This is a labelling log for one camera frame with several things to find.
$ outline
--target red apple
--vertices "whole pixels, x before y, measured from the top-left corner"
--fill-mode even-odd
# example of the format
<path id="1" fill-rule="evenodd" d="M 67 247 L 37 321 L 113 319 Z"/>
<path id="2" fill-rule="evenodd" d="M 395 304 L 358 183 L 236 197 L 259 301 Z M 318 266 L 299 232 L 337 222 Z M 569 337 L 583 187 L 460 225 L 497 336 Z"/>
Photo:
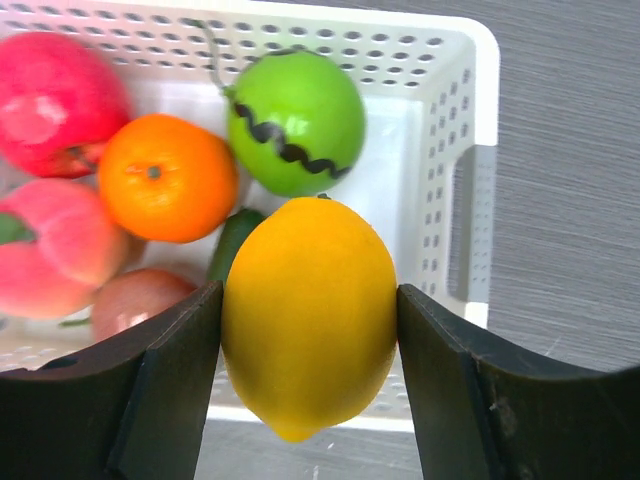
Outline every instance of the red apple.
<path id="1" fill-rule="evenodd" d="M 0 153 L 32 175 L 92 173 L 87 163 L 98 162 L 104 144 L 132 118 L 115 71 L 69 36 L 7 37 L 0 41 L 0 65 Z"/>

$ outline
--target black squiggly line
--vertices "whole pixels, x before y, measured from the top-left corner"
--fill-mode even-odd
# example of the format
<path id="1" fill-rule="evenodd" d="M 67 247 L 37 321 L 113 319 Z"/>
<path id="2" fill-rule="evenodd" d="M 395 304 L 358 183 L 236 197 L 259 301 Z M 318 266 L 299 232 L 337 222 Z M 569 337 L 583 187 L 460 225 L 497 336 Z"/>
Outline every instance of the black squiggly line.
<path id="1" fill-rule="evenodd" d="M 309 158 L 309 154 L 303 147 L 287 143 L 285 132 L 279 125 L 272 122 L 256 124 L 253 113 L 247 105 L 234 101 L 233 108 L 239 117 L 246 119 L 247 129 L 253 139 L 258 143 L 267 143 L 272 139 L 276 153 L 285 162 L 300 162 L 307 172 L 313 174 L 328 170 L 329 176 L 334 180 L 338 180 L 351 171 L 351 167 L 339 169 L 336 163 L 328 158 L 320 158 L 317 160 Z"/>

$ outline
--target red fruit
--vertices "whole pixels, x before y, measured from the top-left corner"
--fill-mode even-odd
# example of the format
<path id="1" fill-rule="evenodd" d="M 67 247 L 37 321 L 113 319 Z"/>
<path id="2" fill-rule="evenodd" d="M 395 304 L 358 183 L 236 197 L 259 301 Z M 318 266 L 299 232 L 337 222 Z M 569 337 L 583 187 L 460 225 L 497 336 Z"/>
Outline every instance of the red fruit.
<path id="1" fill-rule="evenodd" d="M 32 240 L 0 244 L 0 312 L 6 315 L 47 319 L 77 312 L 93 303 L 127 257 L 127 235 L 89 186 L 33 180 L 0 200 L 0 214 L 33 233 Z"/>
<path id="2" fill-rule="evenodd" d="M 96 342 L 164 312 L 196 289 L 191 282 L 158 268 L 143 268 L 111 279 L 91 311 Z"/>
<path id="3" fill-rule="evenodd" d="M 77 178 L 132 118 L 127 90 L 97 53 L 72 38 L 27 32 L 0 41 L 0 153 L 39 177 Z"/>

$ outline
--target orange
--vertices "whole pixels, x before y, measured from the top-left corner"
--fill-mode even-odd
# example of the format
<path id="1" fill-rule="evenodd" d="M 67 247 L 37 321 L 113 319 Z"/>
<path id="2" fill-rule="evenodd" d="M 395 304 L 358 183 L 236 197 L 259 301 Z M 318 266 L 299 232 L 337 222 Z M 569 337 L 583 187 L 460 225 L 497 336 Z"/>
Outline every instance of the orange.
<path id="1" fill-rule="evenodd" d="M 100 195 L 131 233 L 171 243 L 198 240 L 220 226 L 236 201 L 238 173 L 223 139 L 171 115 L 125 125 L 98 165 Z"/>

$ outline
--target green leaf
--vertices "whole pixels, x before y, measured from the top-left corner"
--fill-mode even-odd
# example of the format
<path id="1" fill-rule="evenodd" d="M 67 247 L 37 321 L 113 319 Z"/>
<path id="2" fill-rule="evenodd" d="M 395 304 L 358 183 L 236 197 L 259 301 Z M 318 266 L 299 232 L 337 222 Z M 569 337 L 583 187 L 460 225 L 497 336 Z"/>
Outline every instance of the green leaf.
<path id="1" fill-rule="evenodd" d="M 81 327 L 83 325 L 89 325 L 90 323 L 91 323 L 91 319 L 81 318 L 79 320 L 65 320 L 64 322 L 60 322 L 58 324 L 58 327 L 60 328 Z"/>
<path id="2" fill-rule="evenodd" d="M 10 213 L 0 213 L 0 245 L 33 242 L 36 234 L 22 220 Z"/>

